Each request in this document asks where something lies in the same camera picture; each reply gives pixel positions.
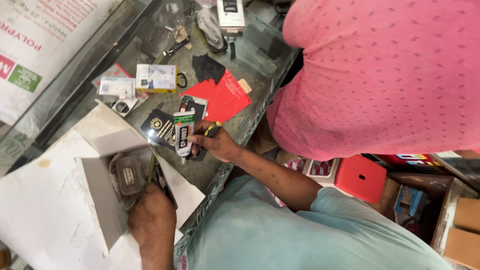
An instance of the white polypropylene sack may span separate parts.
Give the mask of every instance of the white polypropylene sack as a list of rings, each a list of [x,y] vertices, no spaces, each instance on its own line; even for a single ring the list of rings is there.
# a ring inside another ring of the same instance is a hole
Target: white polypropylene sack
[[[13,125],[120,3],[0,0],[0,120]]]

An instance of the disassembled phone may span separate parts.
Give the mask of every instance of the disassembled phone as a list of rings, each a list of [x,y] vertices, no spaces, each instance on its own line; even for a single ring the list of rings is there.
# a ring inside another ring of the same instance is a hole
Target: disassembled phone
[[[208,100],[194,96],[183,95],[180,101],[179,111],[195,110],[195,123],[203,120],[207,112]]]

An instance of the light blue shirt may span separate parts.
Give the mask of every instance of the light blue shirt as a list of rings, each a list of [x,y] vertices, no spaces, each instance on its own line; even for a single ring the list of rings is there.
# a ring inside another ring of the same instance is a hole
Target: light blue shirt
[[[334,188],[294,213],[249,175],[218,195],[187,254],[191,270],[451,270],[415,235]]]

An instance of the glue tube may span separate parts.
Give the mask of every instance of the glue tube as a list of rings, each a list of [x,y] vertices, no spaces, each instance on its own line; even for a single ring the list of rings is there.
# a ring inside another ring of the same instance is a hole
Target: glue tube
[[[173,114],[175,123],[175,151],[181,157],[181,163],[185,164],[185,157],[192,150],[192,143],[187,141],[187,136],[193,135],[195,125],[195,111],[181,111]]]

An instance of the open cardboard box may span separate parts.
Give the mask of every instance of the open cardboard box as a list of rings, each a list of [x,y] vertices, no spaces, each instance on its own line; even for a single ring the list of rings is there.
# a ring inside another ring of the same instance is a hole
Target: open cardboard box
[[[36,270],[141,267],[108,164],[118,152],[150,157],[152,150],[121,116],[98,103],[38,159],[0,179],[0,239]],[[178,204],[178,229],[205,196],[156,157]]]

